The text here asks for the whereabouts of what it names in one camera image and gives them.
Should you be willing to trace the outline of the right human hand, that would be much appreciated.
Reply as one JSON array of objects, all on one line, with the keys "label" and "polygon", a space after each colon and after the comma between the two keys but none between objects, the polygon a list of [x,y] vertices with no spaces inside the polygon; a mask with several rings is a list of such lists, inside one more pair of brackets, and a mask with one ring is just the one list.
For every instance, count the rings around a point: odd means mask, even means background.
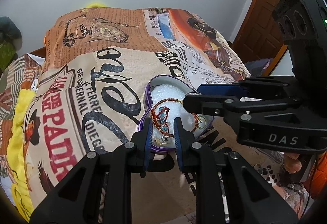
[{"label": "right human hand", "polygon": [[295,174],[301,170],[301,162],[299,161],[299,154],[284,153],[284,168],[290,174]]}]

